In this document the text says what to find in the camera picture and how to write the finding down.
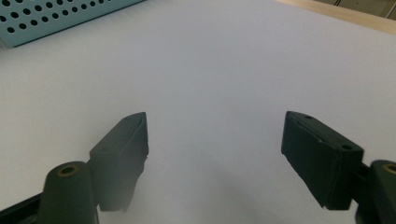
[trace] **white tabletop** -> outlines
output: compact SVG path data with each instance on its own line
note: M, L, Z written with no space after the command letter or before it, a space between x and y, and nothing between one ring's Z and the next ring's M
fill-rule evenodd
M126 214L101 223L354 223L280 153L299 111L396 161L396 38L273 1L148 0L0 51L0 208L87 161L146 111L150 154Z

